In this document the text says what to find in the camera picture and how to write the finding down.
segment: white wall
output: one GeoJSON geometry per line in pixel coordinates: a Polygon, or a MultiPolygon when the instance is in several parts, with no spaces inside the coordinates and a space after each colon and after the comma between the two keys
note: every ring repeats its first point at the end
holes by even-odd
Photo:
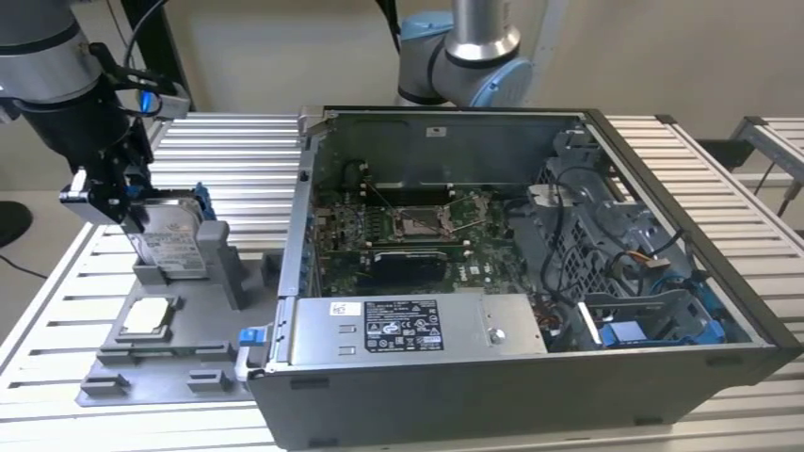
{"type": "Polygon", "coordinates": [[[699,137],[804,115],[800,0],[571,0],[536,100],[668,113],[699,137]]]}
{"type": "MultiPolygon", "coordinates": [[[[402,0],[400,17],[448,9],[402,0]]],[[[531,56],[543,0],[514,0],[531,56]]],[[[178,0],[167,5],[202,110],[295,113],[302,105],[394,102],[398,54],[374,0],[178,0]]]]}

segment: blue cable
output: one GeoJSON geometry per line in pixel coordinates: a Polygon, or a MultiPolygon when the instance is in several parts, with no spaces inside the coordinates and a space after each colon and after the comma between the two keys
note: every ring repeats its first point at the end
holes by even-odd
{"type": "Polygon", "coordinates": [[[140,111],[147,113],[148,108],[151,108],[151,93],[148,91],[140,91],[140,105],[140,111]]]}
{"type": "Polygon", "coordinates": [[[663,284],[667,283],[667,281],[670,281],[670,280],[684,280],[684,276],[682,276],[679,273],[668,272],[668,274],[666,274],[662,278],[659,278],[659,280],[656,282],[654,282],[654,285],[651,285],[651,290],[648,291],[648,294],[655,295],[656,291],[660,289],[663,284]]]}

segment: slotted aluminum surface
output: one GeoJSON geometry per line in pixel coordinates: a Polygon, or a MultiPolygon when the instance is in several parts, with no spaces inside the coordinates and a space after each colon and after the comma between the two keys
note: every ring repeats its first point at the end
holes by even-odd
{"type": "MultiPolygon", "coordinates": [[[[804,340],[804,247],[675,126],[614,117],[710,238],[804,340]]],[[[210,185],[246,257],[282,247],[298,156],[295,118],[195,114],[156,133],[155,181],[210,185]]],[[[3,450],[278,450],[254,404],[80,408],[78,384],[134,283],[118,228],[86,227],[0,357],[3,450]]],[[[534,388],[535,391],[551,388],[534,388]]],[[[575,431],[390,450],[804,450],[804,361],[756,386],[726,390],[674,426],[575,431]]],[[[363,450],[379,450],[379,447],[363,450]]]]}

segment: black pole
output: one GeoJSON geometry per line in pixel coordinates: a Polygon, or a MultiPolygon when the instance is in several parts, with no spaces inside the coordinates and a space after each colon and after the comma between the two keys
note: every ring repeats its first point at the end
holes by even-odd
{"type": "MultiPolygon", "coordinates": [[[[126,19],[134,29],[142,16],[158,3],[158,0],[120,0],[123,10],[126,11],[126,19]]],[[[179,59],[176,50],[176,42],[171,32],[171,25],[167,20],[164,8],[151,16],[148,22],[142,27],[142,32],[138,36],[138,46],[140,47],[142,59],[148,68],[155,73],[160,73],[171,80],[186,87],[190,99],[190,84],[187,83],[186,68],[179,59]]],[[[195,111],[195,104],[190,105],[190,111],[195,111]]]]}

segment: blue latch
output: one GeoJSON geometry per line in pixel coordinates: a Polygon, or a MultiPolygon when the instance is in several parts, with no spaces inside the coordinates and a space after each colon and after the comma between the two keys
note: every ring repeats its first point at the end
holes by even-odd
{"type": "Polygon", "coordinates": [[[244,328],[240,330],[240,347],[262,347],[266,345],[266,329],[244,328]]]}

